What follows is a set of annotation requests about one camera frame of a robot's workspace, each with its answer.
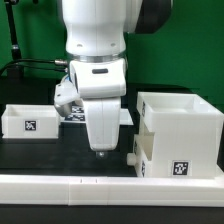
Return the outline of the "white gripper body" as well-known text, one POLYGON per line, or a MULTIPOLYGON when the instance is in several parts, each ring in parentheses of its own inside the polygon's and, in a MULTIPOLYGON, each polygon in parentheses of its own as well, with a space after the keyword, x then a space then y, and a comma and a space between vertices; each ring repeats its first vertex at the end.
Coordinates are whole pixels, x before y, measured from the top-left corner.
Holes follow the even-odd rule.
POLYGON ((114 150, 119 137, 121 98, 88 99, 83 105, 90 148, 114 150))

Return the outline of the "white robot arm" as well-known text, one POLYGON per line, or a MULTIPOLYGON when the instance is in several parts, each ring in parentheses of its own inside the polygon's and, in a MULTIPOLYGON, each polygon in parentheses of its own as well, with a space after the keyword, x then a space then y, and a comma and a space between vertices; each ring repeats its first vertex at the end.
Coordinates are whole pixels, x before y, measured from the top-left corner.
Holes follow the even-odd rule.
POLYGON ((84 107, 90 148, 106 153, 119 138, 126 95, 126 33, 150 34, 171 15, 173 0, 62 0, 68 73, 55 88, 60 115, 84 107))

